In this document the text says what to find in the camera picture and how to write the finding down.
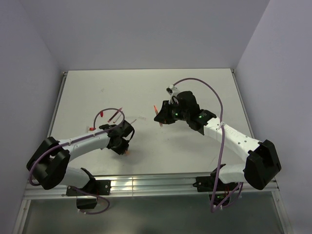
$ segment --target purple cable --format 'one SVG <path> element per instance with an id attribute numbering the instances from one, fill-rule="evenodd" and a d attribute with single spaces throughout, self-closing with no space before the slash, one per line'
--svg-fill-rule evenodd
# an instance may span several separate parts
<path id="1" fill-rule="evenodd" d="M 221 107 L 220 123 L 221 123 L 222 122 L 222 118 L 223 118 L 223 104 L 222 104 L 222 101 L 221 101 L 219 95 L 213 89 L 213 87 L 211 87 L 209 84 L 207 84 L 206 82 L 204 82 L 203 80 L 198 79 L 198 78 L 184 78 L 184 79 L 181 79 L 181 80 L 177 81 L 176 83 L 174 83 L 174 86 L 176 86 L 177 84 L 179 84 L 179 83 L 181 83 L 182 81 L 185 81 L 185 80 L 196 80 L 196 81 L 199 81 L 199 82 L 205 84 L 206 86 L 208 86 L 208 88 L 211 89 L 211 91 L 215 94 L 216 98 L 218 99 L 218 101 L 220 103 L 220 107 Z M 214 207 L 215 193 L 216 193 L 216 188 L 218 186 L 219 173 L 220 173 L 222 154 L 223 154 L 223 149 L 224 149 L 224 141 L 225 141 L 225 131 L 224 131 L 224 127 L 223 127 L 222 124 L 221 124 L 221 130 L 222 130 L 222 141 L 221 141 L 221 147 L 220 147 L 220 152 L 219 152 L 218 165 L 217 165 L 217 168 L 216 168 L 216 175 L 215 175 L 215 180 L 214 180 L 214 189 L 213 189 L 213 194 L 212 194 L 211 201 L 210 201 L 210 211 L 212 213 L 215 212 L 240 187 L 240 191 L 238 193 L 238 196 L 234 199 L 234 201 L 236 201 L 237 198 L 240 196 L 241 190 L 243 189 L 243 183 L 239 183 L 236 186 L 235 189 L 233 189 L 216 207 Z"/>
<path id="2" fill-rule="evenodd" d="M 76 187 L 73 187 L 73 189 L 76 190 L 77 192 L 81 193 L 81 194 L 84 194 L 84 195 L 87 195 L 87 196 L 94 196 L 94 197 L 96 197 L 96 198 L 98 198 L 98 199 L 102 199 L 102 200 L 104 200 L 104 201 L 107 202 L 107 206 L 106 206 L 103 210 L 101 210 L 101 211 L 97 211 L 97 212 L 86 212 L 86 211 L 84 211 L 84 210 L 79 210 L 80 212 L 82 212 L 82 213 L 84 213 L 84 214 L 86 214 L 86 215 L 98 215 L 98 214 L 100 214 L 100 213 L 103 213 L 103 212 L 107 211 L 108 208 L 109 208 L 109 206 L 111 205 L 111 203 L 109 202 L 109 200 L 108 200 L 107 198 L 105 198 L 105 197 L 102 197 L 102 196 L 99 196 L 99 195 L 95 195 L 95 194 L 86 193 L 86 192 L 84 192 L 83 190 L 81 190 L 81 189 L 79 189 L 79 188 L 76 188 Z"/>
<path id="3" fill-rule="evenodd" d="M 101 112 L 104 112 L 104 111 L 109 111 L 109 110 L 116 110 L 116 111 L 118 111 L 117 108 L 107 108 L 107 109 L 103 109 L 103 110 L 99 111 L 99 113 L 98 113 L 98 114 L 96 115 L 96 117 L 94 118 L 94 122 L 93 122 L 93 127 L 94 127 L 94 128 L 95 128 L 95 125 L 96 125 L 97 117 L 100 115 L 100 113 L 101 113 Z M 113 129 L 115 129 L 115 128 L 118 128 L 118 127 L 123 123 L 123 121 L 124 121 L 125 118 L 126 118 L 125 114 L 124 114 L 122 111 L 119 111 L 119 112 L 122 114 L 122 117 L 123 117 L 122 121 L 121 121 L 119 124 L 117 124 L 116 126 L 110 128 L 110 129 L 106 129 L 106 130 L 97 132 L 97 133 L 95 133 L 95 135 L 97 136 L 97 135 L 106 133 L 106 132 L 108 132 L 108 131 L 110 131 L 110 130 L 113 130 Z M 73 140 L 71 143 L 73 144 L 73 143 L 76 143 L 76 142 L 79 142 L 79 141 L 82 141 L 82 140 L 86 140 L 86 139 L 89 139 L 89 138 L 92 138 L 92 137 L 94 137 L 93 134 L 87 135 L 87 136 L 83 136 L 83 137 L 81 137 L 81 138 L 78 138 L 78 139 L 76 139 L 76 140 Z M 52 151 L 54 151 L 54 150 L 56 150 L 56 149 L 58 149 L 58 148 L 60 148 L 60 147 L 67 146 L 67 145 L 69 145 L 69 142 L 66 142 L 66 143 L 63 143 L 63 144 L 60 144 L 60 145 L 57 145 L 57 146 L 52 147 L 51 149 L 49 149 L 49 150 L 47 150 L 46 152 L 44 152 L 44 153 L 33 163 L 32 167 L 31 167 L 31 169 L 30 169 L 30 171 L 29 171 L 29 177 L 28 177 L 28 181 L 29 181 L 29 183 L 30 183 L 31 185 L 33 185 L 33 186 L 39 186 L 39 185 L 40 185 L 39 183 L 38 183 L 38 184 L 35 184 L 35 183 L 33 182 L 33 180 L 32 180 L 32 176 L 33 176 L 35 167 L 38 165 L 38 163 L 39 163 L 44 157 L 46 157 L 47 155 L 49 155 Z M 107 199 L 105 199 L 104 197 L 98 196 L 98 195 L 92 195 L 92 194 L 87 194 L 87 195 L 95 196 L 95 197 L 97 197 L 97 198 L 103 199 L 103 200 L 105 200 L 105 201 L 108 202 L 108 206 L 107 206 L 103 211 L 96 212 L 96 213 L 92 213 L 92 214 L 94 214 L 94 215 L 95 215 L 95 214 L 99 214 L 99 213 L 102 213 L 102 212 L 104 212 L 104 211 L 106 211 L 106 210 L 108 209 L 108 207 L 109 207 L 109 201 L 108 201 Z"/>

